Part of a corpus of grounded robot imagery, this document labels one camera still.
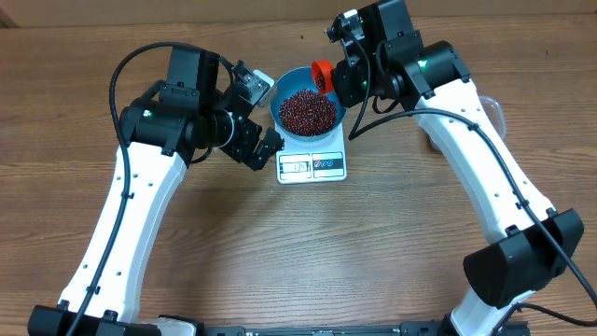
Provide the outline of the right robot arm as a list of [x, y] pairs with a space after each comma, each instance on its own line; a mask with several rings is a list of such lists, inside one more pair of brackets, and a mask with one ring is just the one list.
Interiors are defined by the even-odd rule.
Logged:
[[584, 226], [527, 178], [483, 109], [469, 69], [446, 41], [425, 45], [402, 1], [338, 15], [326, 30], [336, 65], [314, 67], [321, 91], [345, 107], [390, 105], [380, 122], [412, 117], [444, 155], [478, 213], [486, 246], [464, 259], [469, 290], [442, 335], [506, 335], [508, 320], [552, 279], [572, 270]]

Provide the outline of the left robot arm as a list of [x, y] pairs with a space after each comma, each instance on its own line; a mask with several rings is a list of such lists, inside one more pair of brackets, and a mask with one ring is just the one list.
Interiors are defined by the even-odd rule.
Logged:
[[258, 171], [283, 139], [250, 113], [275, 82], [245, 63], [173, 42], [167, 76], [124, 108], [112, 108], [118, 151], [89, 246], [57, 305], [37, 305], [31, 335], [202, 335], [193, 319], [141, 321], [141, 289], [164, 213], [187, 169], [220, 149]]

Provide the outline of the red scoop with blue handle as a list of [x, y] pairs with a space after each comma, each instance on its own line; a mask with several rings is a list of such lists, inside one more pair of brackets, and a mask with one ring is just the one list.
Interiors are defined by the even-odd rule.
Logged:
[[320, 94], [327, 94], [334, 91], [332, 81], [333, 69], [333, 64], [328, 60], [317, 60], [312, 62], [312, 81]]

